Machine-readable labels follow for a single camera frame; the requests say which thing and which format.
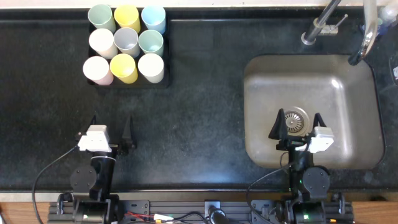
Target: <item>faucet base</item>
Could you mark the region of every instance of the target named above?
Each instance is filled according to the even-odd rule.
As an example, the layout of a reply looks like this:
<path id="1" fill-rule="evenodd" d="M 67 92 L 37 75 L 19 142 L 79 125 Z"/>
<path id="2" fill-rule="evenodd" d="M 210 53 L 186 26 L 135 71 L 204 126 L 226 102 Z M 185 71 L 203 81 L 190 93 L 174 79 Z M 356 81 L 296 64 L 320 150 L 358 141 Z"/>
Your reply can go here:
<path id="1" fill-rule="evenodd" d="M 313 45 L 315 43 L 317 39 L 314 39 L 313 41 L 307 41 L 305 39 L 305 32 L 301 35 L 301 41 L 305 44 L 305 45 Z"/>

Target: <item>faucet handle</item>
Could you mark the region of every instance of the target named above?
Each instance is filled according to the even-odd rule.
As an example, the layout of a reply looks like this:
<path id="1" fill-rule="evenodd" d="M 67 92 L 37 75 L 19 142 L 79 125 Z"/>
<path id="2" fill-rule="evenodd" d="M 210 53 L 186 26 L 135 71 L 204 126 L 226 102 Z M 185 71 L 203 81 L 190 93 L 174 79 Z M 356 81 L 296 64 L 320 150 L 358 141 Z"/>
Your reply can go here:
<path id="1" fill-rule="evenodd" d="M 347 17 L 348 15 L 345 14 L 344 17 L 336 25 L 325 25 L 319 35 L 336 35 L 338 33 L 338 27 L 345 19 L 347 19 Z"/>

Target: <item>stainless steel sink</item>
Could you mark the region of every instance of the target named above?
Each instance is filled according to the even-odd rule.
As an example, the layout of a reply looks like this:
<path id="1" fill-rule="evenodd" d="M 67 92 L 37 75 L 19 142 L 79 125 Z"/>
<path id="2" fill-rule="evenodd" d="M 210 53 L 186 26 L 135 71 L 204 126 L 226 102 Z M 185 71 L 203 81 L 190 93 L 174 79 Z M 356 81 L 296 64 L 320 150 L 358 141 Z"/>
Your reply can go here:
<path id="1" fill-rule="evenodd" d="M 259 166 L 279 167 L 282 151 L 268 139 L 283 108 L 289 134 L 312 130 L 320 113 L 335 135 L 333 145 L 314 154 L 314 163 L 331 169 L 370 169 L 384 155 L 384 140 L 372 70 L 351 66 L 344 55 L 265 55 L 244 71 L 246 150 Z M 282 164 L 287 163 L 287 156 Z"/>

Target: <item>yellow cup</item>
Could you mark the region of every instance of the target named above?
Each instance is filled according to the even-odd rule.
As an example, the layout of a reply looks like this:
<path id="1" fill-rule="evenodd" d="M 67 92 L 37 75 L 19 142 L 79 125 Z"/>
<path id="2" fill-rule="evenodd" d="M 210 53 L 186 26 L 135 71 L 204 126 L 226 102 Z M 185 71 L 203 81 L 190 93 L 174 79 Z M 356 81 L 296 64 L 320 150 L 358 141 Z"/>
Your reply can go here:
<path id="1" fill-rule="evenodd" d="M 136 62 L 128 54 L 118 54 L 111 60 L 111 72 L 122 82 L 131 84 L 138 78 Z"/>
<path id="2" fill-rule="evenodd" d="M 114 11 L 114 19 L 120 27 L 128 27 L 134 29 L 137 33 L 141 30 L 139 24 L 138 10 L 133 5 L 123 5 Z"/>

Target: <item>black tray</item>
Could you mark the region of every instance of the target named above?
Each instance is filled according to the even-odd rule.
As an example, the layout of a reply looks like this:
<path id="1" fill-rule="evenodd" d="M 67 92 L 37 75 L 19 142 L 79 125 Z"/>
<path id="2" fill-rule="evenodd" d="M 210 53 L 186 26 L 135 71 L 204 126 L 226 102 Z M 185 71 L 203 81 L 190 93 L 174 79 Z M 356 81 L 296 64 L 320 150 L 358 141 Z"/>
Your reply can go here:
<path id="1" fill-rule="evenodd" d="M 138 9 L 139 11 L 139 19 L 140 19 L 140 25 L 141 25 L 141 30 L 138 33 L 138 36 L 142 34 L 145 30 L 148 28 L 145 26 L 144 21 L 141 19 L 141 9 Z M 164 46 L 164 52 L 163 52 L 163 62 L 164 62 L 164 76 L 162 81 L 158 83 L 151 83 L 148 81 L 143 74 L 138 70 L 138 61 L 139 59 L 145 54 L 141 49 L 140 49 L 140 54 L 138 57 L 134 59 L 136 63 L 136 69 L 138 71 L 138 78 L 137 80 L 132 83 L 132 84 L 126 84 L 122 82 L 118 77 L 114 77 L 113 82 L 110 85 L 98 85 L 97 83 L 91 81 L 90 79 L 87 78 L 87 83 L 91 86 L 95 86 L 97 88 L 167 88 L 170 85 L 170 50 L 169 50 L 169 23 L 170 21 L 166 20 L 166 31 L 162 35 L 163 36 L 163 46 Z M 116 30 L 120 29 L 119 24 L 115 21 L 116 24 Z M 89 32 L 92 33 L 95 30 L 95 26 L 90 23 L 89 27 Z M 90 45 L 88 46 L 88 57 L 92 56 L 100 56 L 95 50 L 93 50 Z"/>

